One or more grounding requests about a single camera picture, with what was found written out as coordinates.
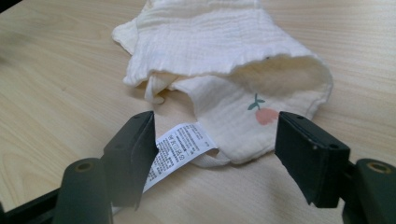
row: embroidered fruit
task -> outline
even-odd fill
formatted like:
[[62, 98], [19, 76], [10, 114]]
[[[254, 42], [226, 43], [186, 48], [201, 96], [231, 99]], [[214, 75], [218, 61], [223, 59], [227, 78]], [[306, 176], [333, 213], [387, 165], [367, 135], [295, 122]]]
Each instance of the embroidered fruit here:
[[273, 122], [274, 120], [277, 120], [279, 113], [271, 108], [260, 108], [260, 103], [265, 103], [265, 101], [262, 99], [258, 99], [256, 93], [254, 95], [254, 103], [247, 108], [247, 110], [252, 110], [255, 107], [258, 108], [258, 110], [256, 111], [256, 120], [261, 125], [266, 125]]

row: white label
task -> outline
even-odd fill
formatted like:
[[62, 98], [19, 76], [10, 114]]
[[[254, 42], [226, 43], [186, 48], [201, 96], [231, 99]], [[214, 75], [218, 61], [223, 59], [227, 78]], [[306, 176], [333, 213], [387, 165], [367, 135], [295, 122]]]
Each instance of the white label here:
[[159, 153], [151, 165], [143, 192], [197, 156], [217, 148], [198, 122], [179, 124], [156, 143]]

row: cream fabric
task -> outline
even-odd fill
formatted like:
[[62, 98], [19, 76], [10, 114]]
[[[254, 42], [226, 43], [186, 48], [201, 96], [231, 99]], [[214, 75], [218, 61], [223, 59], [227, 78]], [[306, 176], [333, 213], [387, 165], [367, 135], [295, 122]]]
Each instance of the cream fabric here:
[[255, 0], [148, 1], [113, 32], [133, 56], [124, 83], [147, 81], [145, 98], [186, 92], [219, 146], [201, 166], [243, 163], [274, 149], [277, 112], [312, 118], [332, 76], [320, 58], [277, 27]]

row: light wood grain surface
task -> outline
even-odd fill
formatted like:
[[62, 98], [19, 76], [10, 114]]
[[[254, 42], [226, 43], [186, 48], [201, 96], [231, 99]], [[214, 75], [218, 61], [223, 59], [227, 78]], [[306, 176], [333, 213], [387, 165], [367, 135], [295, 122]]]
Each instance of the light wood grain surface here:
[[[60, 186], [65, 167], [100, 157], [132, 115], [153, 109], [157, 136], [195, 121], [183, 93], [163, 105], [122, 82], [130, 55], [112, 30], [144, 0], [24, 0], [0, 14], [0, 201], [6, 211]], [[351, 160], [396, 164], [396, 4], [392, 1], [263, 1], [278, 26], [330, 67], [330, 101], [314, 118], [352, 148]], [[186, 165], [115, 223], [342, 223], [316, 209], [278, 158], [240, 166]]]

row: crinkled cotton fabric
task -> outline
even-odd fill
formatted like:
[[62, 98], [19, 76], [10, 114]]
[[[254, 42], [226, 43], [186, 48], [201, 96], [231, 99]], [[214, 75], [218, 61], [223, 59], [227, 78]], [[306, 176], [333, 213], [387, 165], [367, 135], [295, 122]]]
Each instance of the crinkled cotton fabric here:
[[113, 31], [132, 54], [124, 83], [147, 81], [145, 98], [186, 92], [219, 147], [201, 166], [243, 163], [274, 149], [277, 115], [311, 119], [331, 93], [321, 59], [274, 24], [255, 0], [148, 1]]

